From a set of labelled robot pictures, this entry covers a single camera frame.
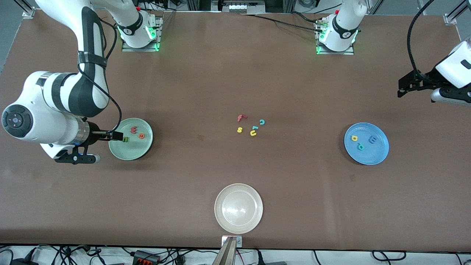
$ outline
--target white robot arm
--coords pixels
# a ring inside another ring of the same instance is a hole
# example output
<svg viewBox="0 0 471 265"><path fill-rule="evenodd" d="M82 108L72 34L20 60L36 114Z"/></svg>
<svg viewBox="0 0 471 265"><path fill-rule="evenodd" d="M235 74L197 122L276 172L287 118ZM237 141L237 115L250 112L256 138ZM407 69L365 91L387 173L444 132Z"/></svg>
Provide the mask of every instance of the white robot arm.
<svg viewBox="0 0 471 265"><path fill-rule="evenodd" d="M57 162L93 164L98 155L87 148L98 140L122 140L122 133L102 131L86 121L106 108L107 59L103 29L92 3L105 7L116 21L122 38L133 48L152 41L150 15L137 11L131 0L36 0L50 17L69 27L77 37L78 73L39 71L26 79L19 98L5 108L2 125L15 138L41 144ZM78 147L84 147L83 154Z"/></svg>
<svg viewBox="0 0 471 265"><path fill-rule="evenodd" d="M358 26L366 15L365 0L343 0L338 12L323 18L328 26L319 42L333 51L344 51L355 41Z"/></svg>

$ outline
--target metal frame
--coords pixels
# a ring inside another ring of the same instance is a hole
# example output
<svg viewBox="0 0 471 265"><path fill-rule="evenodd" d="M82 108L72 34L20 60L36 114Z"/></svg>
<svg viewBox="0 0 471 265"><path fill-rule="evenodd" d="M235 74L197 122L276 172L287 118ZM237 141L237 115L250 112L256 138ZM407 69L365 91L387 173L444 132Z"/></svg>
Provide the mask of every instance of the metal frame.
<svg viewBox="0 0 471 265"><path fill-rule="evenodd" d="M36 12L36 8L32 7L26 0L13 0L21 9L23 9L23 18L32 18Z"/></svg>
<svg viewBox="0 0 471 265"><path fill-rule="evenodd" d="M378 9L381 7L383 4L384 0L378 0L374 6L372 6L371 0L366 1L366 5L368 7L368 14L369 15L374 15L376 12L378 12Z"/></svg>
<svg viewBox="0 0 471 265"><path fill-rule="evenodd" d="M463 0L450 12L443 15L443 20L446 25L455 25L456 19L464 12L466 9L470 8L470 0Z"/></svg>
<svg viewBox="0 0 471 265"><path fill-rule="evenodd" d="M242 247L242 236L223 236L222 247L212 265L234 265L236 249Z"/></svg>

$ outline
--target cable on floor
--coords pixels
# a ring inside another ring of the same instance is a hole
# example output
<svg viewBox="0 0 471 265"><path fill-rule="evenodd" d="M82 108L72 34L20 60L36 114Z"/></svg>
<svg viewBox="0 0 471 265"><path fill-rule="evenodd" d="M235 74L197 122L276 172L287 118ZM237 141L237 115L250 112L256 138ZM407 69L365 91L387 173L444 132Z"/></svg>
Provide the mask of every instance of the cable on floor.
<svg viewBox="0 0 471 265"><path fill-rule="evenodd" d="M257 248L255 250L257 251L257 254L259 256L259 265L265 265L265 261L263 261L262 253Z"/></svg>
<svg viewBox="0 0 471 265"><path fill-rule="evenodd" d="M116 45L116 42L118 40L118 33L116 32L116 28L114 27L114 25L111 25L110 23L106 22L105 20L101 19L100 18L100 21L108 26L110 26L112 29L113 29L113 32L114 32L114 40L113 40L113 44L111 45L111 48L110 50L108 51L108 54L105 56L106 59L110 58L110 55L111 53L113 52L114 50L114 47ZM106 49L106 45L104 45L103 47L103 53L105 53L105 49Z"/></svg>
<svg viewBox="0 0 471 265"><path fill-rule="evenodd" d="M314 257L316 258L316 262L318 265L321 265L321 262L319 261L319 258L317 257L317 253L315 250L312 250L314 252Z"/></svg>
<svg viewBox="0 0 471 265"><path fill-rule="evenodd" d="M128 253L129 255L131 255L131 252L130 252L130 251L127 251L125 248L122 248L122 247L121 247L121 249L124 250L124 251L125 251L126 253Z"/></svg>
<svg viewBox="0 0 471 265"><path fill-rule="evenodd" d="M4 249L4 250L0 250L0 253L3 253L3 252L9 252L10 255L11 255L11 258L10 258L10 263L8 265L11 264L11 262L13 261L13 251L11 251L10 249Z"/></svg>
<svg viewBox="0 0 471 265"><path fill-rule="evenodd" d="M460 265L463 265L463 263L461 263L461 259L460 259L460 256L458 256L458 253L455 253L456 257L458 258L458 261L460 262Z"/></svg>
<svg viewBox="0 0 471 265"><path fill-rule="evenodd" d="M237 254L239 255L240 261L242 261L242 265L245 265L244 259L242 258L242 255L240 254L239 250L236 249L236 251L237 251Z"/></svg>
<svg viewBox="0 0 471 265"><path fill-rule="evenodd" d="M375 255L376 252L381 253L381 255L383 255L384 258L378 258L378 257ZM389 258L389 257L388 257L383 251L381 251L381 250L373 250L373 251L371 251L371 253L372 253L374 259L376 259L377 261L381 261L381 262L386 261L386 262L388 262L388 265L391 265L391 261L401 261L401 260L405 259L406 256L407 256L407 253L406 253L405 251L399 251L399 253L404 254L404 255L403 255L402 257L400 257L400 258Z"/></svg>

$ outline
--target brown table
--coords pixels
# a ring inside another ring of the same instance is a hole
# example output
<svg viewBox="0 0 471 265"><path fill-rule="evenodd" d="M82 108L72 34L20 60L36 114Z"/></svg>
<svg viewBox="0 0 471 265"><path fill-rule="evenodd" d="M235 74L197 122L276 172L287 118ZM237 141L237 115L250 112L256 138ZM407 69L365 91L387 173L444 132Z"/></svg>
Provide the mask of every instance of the brown table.
<svg viewBox="0 0 471 265"><path fill-rule="evenodd" d="M241 182L264 203L246 248L469 251L471 109L431 104L430 91L396 97L411 70L411 18L367 16L354 56L323 56L308 31L236 14L174 14L160 52L117 48L106 71L123 118L154 129L145 157L120 161L100 142L90 147L100 164L56 164L1 130L0 241L218 247L227 232L214 200ZM458 42L441 17L421 17L412 37L419 69ZM1 109L30 73L75 72L75 64L73 33L37 12L0 76ZM238 134L242 113L249 119ZM266 125L251 137L259 119ZM111 129L117 111L110 105L91 120ZM344 133L357 122L387 134L383 163L361 166L346 154Z"/></svg>

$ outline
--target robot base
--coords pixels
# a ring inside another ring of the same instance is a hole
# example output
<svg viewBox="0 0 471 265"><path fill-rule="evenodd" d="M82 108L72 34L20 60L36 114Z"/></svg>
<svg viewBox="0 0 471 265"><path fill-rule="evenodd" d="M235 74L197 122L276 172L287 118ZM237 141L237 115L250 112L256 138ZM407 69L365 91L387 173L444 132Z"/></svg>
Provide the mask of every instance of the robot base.
<svg viewBox="0 0 471 265"><path fill-rule="evenodd" d="M142 48L133 48L129 46L125 41L123 41L122 46L121 46L122 51L140 51L140 52L159 51L160 40L162 37L163 19L162 17L156 17L155 15L150 15L149 19L150 19L151 27L146 27L146 30L148 30L149 37L153 38L155 35L155 39L153 39L148 45Z"/></svg>
<svg viewBox="0 0 471 265"><path fill-rule="evenodd" d="M327 37L327 30L329 28L328 21L326 17L323 17L321 23L314 23L314 28L320 29L323 32L315 32L316 38L316 54L338 54L338 55L354 55L353 43L350 47L344 51L333 51L327 48L320 40Z"/></svg>

